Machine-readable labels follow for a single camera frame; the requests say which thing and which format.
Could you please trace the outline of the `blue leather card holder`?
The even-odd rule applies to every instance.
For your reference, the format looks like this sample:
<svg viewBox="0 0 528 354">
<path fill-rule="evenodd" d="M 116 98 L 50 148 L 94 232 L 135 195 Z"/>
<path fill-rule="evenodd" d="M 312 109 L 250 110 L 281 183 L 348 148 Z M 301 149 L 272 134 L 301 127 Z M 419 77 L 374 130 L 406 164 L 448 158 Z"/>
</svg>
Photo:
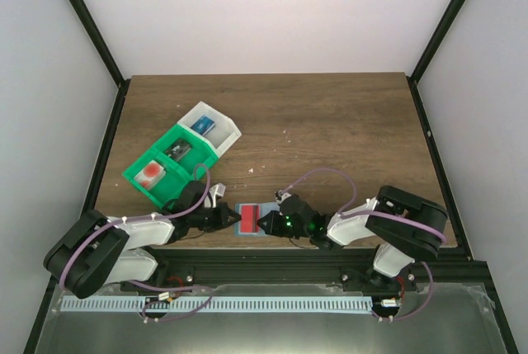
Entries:
<svg viewBox="0 0 528 354">
<path fill-rule="evenodd" d="M 240 207 L 241 207 L 241 205 L 244 205 L 244 204 L 257 204 L 257 205 L 259 205 L 260 206 L 260 218 L 263 215 L 265 215 L 268 212 L 270 212 L 270 211 L 279 210 L 279 206 L 275 202 L 265 202 L 265 203 L 237 203 L 235 205 L 235 211 L 240 214 Z M 237 222 L 234 225 L 234 233 L 237 236 L 242 236 L 242 237 L 245 237 L 245 236 L 248 236 L 248 237 L 265 236 L 265 234 L 263 234 L 262 231 L 260 231 L 260 230 L 258 230 L 258 232 L 255 233 L 255 234 L 242 234 L 240 232 L 240 221 Z"/>
</svg>

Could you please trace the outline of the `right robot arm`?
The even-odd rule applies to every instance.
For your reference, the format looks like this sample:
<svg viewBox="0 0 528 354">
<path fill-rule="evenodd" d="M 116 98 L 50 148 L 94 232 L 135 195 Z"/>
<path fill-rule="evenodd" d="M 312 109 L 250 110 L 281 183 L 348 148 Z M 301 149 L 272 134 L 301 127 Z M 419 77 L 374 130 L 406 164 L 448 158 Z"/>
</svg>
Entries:
<svg viewBox="0 0 528 354">
<path fill-rule="evenodd" d="M 307 238 L 322 250 L 344 248 L 363 238 L 384 242 L 376 250 L 372 269 L 394 278 L 414 262 L 437 259 L 448 220 L 447 210 L 395 186 L 382 186 L 376 197 L 351 210 L 324 215 L 297 195 L 277 198 L 278 208 L 257 220 L 265 234 L 280 238 Z"/>
</svg>

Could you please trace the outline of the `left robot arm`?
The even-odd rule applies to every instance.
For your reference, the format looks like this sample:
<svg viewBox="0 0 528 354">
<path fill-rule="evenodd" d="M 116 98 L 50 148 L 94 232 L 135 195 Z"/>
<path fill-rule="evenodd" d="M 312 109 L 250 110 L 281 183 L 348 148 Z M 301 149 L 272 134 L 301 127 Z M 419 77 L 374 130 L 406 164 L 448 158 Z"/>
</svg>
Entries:
<svg viewBox="0 0 528 354">
<path fill-rule="evenodd" d="M 162 265 L 152 246 L 184 239 L 190 229 L 209 234 L 236 224 L 241 215 L 221 198 L 225 186 L 186 184 L 159 212 L 110 217 L 88 210 L 45 255 L 44 268 L 62 289 L 86 299 L 103 286 L 147 281 Z"/>
</svg>

